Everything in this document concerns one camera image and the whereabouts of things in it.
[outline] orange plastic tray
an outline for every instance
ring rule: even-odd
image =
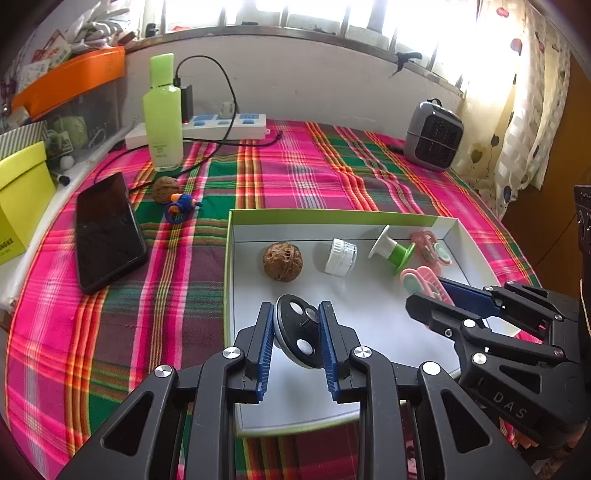
[[[125,75],[123,47],[75,57],[47,72],[12,99],[12,110],[23,106],[33,120],[99,85]]]

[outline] green plastic bottle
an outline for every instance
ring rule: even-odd
[[[150,91],[144,95],[148,148],[156,171],[170,171],[183,161],[181,90],[173,85],[174,54],[150,58]]]

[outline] walnut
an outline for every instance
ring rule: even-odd
[[[265,273],[273,280],[289,282],[301,272],[303,261],[300,249],[289,242],[277,242],[265,251],[262,259]]]
[[[160,205],[170,203],[170,196],[174,193],[181,193],[177,179],[172,177],[160,177],[152,185],[152,198]]]

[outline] windowsill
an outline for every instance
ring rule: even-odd
[[[128,53],[142,50],[143,48],[168,43],[178,40],[190,40],[192,38],[214,37],[214,36],[228,36],[228,35],[258,35],[263,37],[286,37],[297,38],[299,40],[311,40],[330,45],[336,45],[342,48],[348,48],[367,55],[386,60],[396,65],[396,56],[378,47],[367,45],[365,43],[352,40],[350,38],[338,37],[322,32],[315,32],[312,30],[301,30],[299,28],[288,27],[271,27],[269,25],[228,25],[226,27],[204,27],[192,28],[190,30],[183,30],[178,32],[166,33],[164,35],[156,35],[155,37],[145,38],[135,42],[130,47],[126,48]],[[427,69],[408,61],[404,64],[404,68],[416,74],[425,77],[433,83],[441,85],[445,89],[455,93],[457,96],[463,97],[462,91],[452,85],[447,80],[441,78],[439,75],[428,71]]]

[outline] plaid bedsheet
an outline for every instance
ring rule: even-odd
[[[131,201],[150,249],[148,263],[92,296],[76,283],[73,217],[65,205],[31,267],[7,353],[9,426],[48,479],[157,365],[200,364],[223,348],[223,260],[230,209],[384,210],[457,217],[500,282],[537,278],[506,229],[453,173],[416,167],[370,132],[274,121],[267,148],[222,147],[181,179],[203,202],[198,218],[170,225],[150,189]],[[185,166],[212,144],[186,145]],[[130,187],[153,178],[147,150],[116,160]],[[79,191],[92,184],[93,175]],[[355,478],[356,423],[318,432],[236,439],[238,479]]]

